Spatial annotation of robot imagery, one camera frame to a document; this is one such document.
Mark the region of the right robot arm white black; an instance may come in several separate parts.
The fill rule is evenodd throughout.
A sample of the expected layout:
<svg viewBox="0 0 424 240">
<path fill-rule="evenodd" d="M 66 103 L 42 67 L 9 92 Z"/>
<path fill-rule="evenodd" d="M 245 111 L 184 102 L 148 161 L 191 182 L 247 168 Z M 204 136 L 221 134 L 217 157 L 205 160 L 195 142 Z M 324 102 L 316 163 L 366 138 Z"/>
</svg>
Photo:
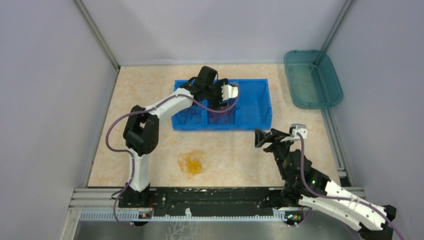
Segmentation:
<svg viewBox="0 0 424 240">
<path fill-rule="evenodd" d="M 279 199 L 287 206 L 308 207 L 333 217 L 364 240 L 391 240 L 396 232 L 392 221 L 397 209 L 375 205 L 359 197 L 312 167 L 305 155 L 308 130 L 292 124 L 289 132 L 275 128 L 254 131 L 255 148 L 272 153 L 284 186 Z"/>
</svg>

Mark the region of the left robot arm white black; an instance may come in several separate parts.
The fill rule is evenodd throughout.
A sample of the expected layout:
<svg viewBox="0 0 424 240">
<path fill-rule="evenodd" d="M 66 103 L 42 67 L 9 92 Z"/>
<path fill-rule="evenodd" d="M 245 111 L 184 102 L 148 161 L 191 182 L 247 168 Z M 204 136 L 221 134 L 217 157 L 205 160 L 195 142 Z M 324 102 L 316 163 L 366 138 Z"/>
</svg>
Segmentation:
<svg viewBox="0 0 424 240">
<path fill-rule="evenodd" d="M 208 100 L 212 111 L 229 108 L 230 99 L 238 96 L 237 86 L 227 78 L 219 79 L 218 72 L 203 66 L 199 74 L 177 87 L 165 99 L 147 107 L 135 105 L 128 117 L 123 138 L 129 150 L 129 177 L 119 200 L 123 206 L 144 207 L 150 200 L 150 153 L 159 143 L 160 123 L 203 100 Z"/>
</svg>

